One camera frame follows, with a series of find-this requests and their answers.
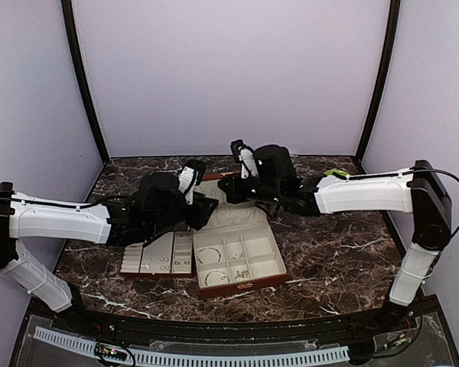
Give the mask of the red jewelry box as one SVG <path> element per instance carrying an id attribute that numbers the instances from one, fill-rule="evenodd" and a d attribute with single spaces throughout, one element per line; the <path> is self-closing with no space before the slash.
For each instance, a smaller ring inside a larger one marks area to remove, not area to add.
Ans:
<path id="1" fill-rule="evenodd" d="M 288 271 L 282 259 L 267 214 L 251 202 L 231 204 L 217 182 L 229 174 L 206 174 L 195 190 L 206 197 L 219 200 L 209 222 L 200 230 L 192 231 L 195 257 L 195 275 L 202 298 L 223 297 L 277 287 L 288 280 Z M 218 248 L 222 258 L 213 264 L 200 264 L 197 251 L 205 247 Z M 236 252 L 245 252 L 245 258 L 233 259 Z M 209 271 L 225 271 L 230 283 L 206 287 L 204 278 Z"/>

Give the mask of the red jewelry tray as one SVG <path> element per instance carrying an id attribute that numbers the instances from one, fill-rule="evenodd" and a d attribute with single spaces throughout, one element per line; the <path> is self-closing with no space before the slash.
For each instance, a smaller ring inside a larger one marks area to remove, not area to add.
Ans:
<path id="1" fill-rule="evenodd" d="M 120 273 L 143 278 L 192 278 L 193 245 L 190 231 L 168 232 L 149 245 L 127 246 Z"/>

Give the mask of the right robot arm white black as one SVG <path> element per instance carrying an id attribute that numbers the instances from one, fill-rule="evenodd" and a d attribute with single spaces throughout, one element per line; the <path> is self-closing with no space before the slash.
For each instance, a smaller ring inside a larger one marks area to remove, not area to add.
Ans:
<path id="1" fill-rule="evenodd" d="M 378 174 L 352 175 L 329 170 L 319 177 L 299 177 L 287 148 L 266 145 L 252 149 L 243 141 L 230 145 L 238 174 L 219 181 L 229 203 L 274 204 L 297 216 L 350 211 L 396 211 L 413 215 L 414 232 L 389 302 L 375 316 L 376 326 L 390 332 L 429 276 L 441 253 L 458 232 L 452 226 L 452 200 L 440 175 L 426 160 L 413 167 Z"/>

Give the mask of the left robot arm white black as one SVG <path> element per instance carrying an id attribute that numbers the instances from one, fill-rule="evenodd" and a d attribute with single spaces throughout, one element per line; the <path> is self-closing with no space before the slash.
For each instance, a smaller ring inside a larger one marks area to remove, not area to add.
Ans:
<path id="1" fill-rule="evenodd" d="M 76 333 L 87 333 L 92 315 L 82 308 L 79 291 L 59 279 L 25 247 L 26 237 L 76 239 L 100 245 L 150 245 L 184 224 L 202 229 L 218 206 L 196 192 L 206 171 L 189 160 L 177 176 L 145 175 L 131 195 L 103 196 L 93 203 L 39 199 L 0 183 L 0 272 L 42 300 Z"/>

